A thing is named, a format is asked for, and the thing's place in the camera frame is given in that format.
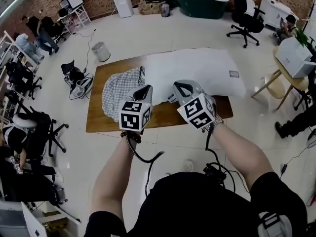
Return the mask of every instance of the cardboard box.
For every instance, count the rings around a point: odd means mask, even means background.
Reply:
[[[311,62],[312,54],[295,37],[283,40],[278,47],[276,58],[293,78],[306,77],[316,66]]]
[[[138,9],[141,15],[160,14],[161,3],[146,3],[140,0]]]

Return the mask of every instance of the human arm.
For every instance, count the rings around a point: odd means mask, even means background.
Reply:
[[[123,220],[122,200],[128,185],[133,155],[126,137],[123,137],[95,181],[91,214],[107,211]]]
[[[36,32],[37,32],[38,35],[40,35],[40,25],[41,25],[41,20],[39,20],[38,27],[36,29]]]
[[[26,161],[26,151],[24,149],[22,149],[22,152],[20,153],[20,169],[23,170],[23,166],[25,164]]]
[[[224,124],[214,128],[213,136],[226,151],[231,164],[243,175],[249,190],[260,176],[273,172],[269,160],[258,146]]]

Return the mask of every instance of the white pillowcase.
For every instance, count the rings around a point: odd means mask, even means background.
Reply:
[[[239,70],[226,50],[183,49],[152,54],[145,69],[145,84],[153,90],[153,105],[167,101],[173,83],[181,79],[198,82],[209,95],[244,97],[246,89]]]

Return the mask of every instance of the white trash bin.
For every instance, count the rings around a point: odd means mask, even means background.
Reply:
[[[105,62],[111,55],[103,42],[96,43],[91,50],[97,56],[99,62]]]

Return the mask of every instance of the person standing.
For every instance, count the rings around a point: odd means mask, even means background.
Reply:
[[[14,33],[13,39],[18,47],[21,48],[37,65],[40,64],[44,56],[41,55],[36,46],[29,41],[29,36],[26,34]]]
[[[49,52],[49,55],[52,55],[53,49],[55,50],[55,53],[58,52],[59,47],[55,43],[55,41],[48,35],[48,33],[45,31],[45,29],[41,26],[41,20],[39,20],[37,17],[27,17],[23,16],[21,18],[21,22],[26,22],[26,26],[30,28],[32,33],[35,36],[35,40],[38,42],[39,47],[43,49],[46,52]]]

